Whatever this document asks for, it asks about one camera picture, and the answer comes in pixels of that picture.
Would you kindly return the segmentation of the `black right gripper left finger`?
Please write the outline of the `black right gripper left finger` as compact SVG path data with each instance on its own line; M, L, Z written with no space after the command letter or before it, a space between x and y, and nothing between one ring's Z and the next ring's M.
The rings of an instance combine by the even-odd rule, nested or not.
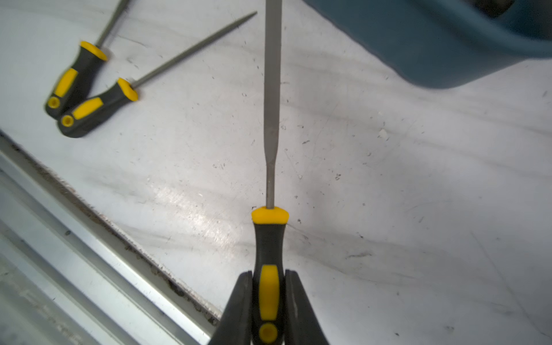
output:
M239 275L218 326L208 345L250 345L252 328L252 272Z

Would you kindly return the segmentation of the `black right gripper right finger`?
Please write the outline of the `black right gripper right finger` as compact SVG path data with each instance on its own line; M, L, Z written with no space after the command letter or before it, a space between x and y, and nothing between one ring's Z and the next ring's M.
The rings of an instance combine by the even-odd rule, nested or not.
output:
M286 270L285 272L284 322L285 344L329 345L299 274L293 270Z

